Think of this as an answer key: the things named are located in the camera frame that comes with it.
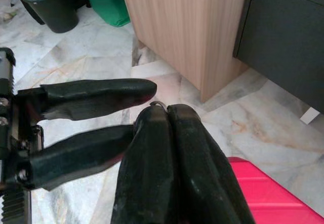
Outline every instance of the black trash bin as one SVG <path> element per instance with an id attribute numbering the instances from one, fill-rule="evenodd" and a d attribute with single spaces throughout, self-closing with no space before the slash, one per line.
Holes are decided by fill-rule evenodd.
<path id="1" fill-rule="evenodd" d="M 42 19 L 38 16 L 38 14 L 31 8 L 31 6 L 26 3 L 24 0 L 20 0 L 25 9 L 29 12 L 29 14 L 34 18 L 35 21 L 37 21 L 40 25 L 44 25 L 45 23 L 42 21 Z"/>
<path id="2" fill-rule="evenodd" d="M 75 8 L 70 0 L 24 0 L 55 33 L 72 30 L 78 24 Z"/>

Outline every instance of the wooden cabinet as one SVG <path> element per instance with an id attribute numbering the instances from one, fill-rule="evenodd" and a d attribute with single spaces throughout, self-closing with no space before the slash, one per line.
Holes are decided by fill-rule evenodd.
<path id="1" fill-rule="evenodd" d="M 206 101 L 247 66 L 233 58 L 244 0 L 126 0 L 137 38 Z"/>

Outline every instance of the bolt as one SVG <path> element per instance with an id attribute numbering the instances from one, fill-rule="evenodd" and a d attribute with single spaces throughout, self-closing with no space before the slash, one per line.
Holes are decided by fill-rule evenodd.
<path id="1" fill-rule="evenodd" d="M 18 174 L 17 174 L 17 178 L 19 181 L 27 181 L 28 180 L 28 174 L 26 169 L 21 169 Z"/>
<path id="2" fill-rule="evenodd" d="M 39 133 L 41 133 L 41 131 L 42 131 L 42 127 L 39 125 L 35 125 L 32 127 L 32 133 L 34 135 L 38 135 Z"/>
<path id="3" fill-rule="evenodd" d="M 0 117 L 0 126 L 8 125 L 8 119 Z"/>
<path id="4" fill-rule="evenodd" d="M 8 106 L 9 105 L 9 101 L 5 98 L 0 98 L 0 106 Z"/>
<path id="5" fill-rule="evenodd" d="M 29 147 L 29 142 L 27 140 L 23 140 L 20 142 L 20 147 L 22 150 L 27 150 Z"/>

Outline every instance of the dark gray cabinet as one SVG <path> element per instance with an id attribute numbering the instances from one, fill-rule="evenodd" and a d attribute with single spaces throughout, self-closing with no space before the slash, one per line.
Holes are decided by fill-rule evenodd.
<path id="1" fill-rule="evenodd" d="M 247 0 L 234 56 L 324 113 L 324 0 Z"/>

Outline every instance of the red object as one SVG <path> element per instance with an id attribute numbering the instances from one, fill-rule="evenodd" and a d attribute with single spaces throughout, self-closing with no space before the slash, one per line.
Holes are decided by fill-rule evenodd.
<path id="1" fill-rule="evenodd" d="M 324 218 L 252 163 L 228 158 L 257 224 L 324 224 Z"/>

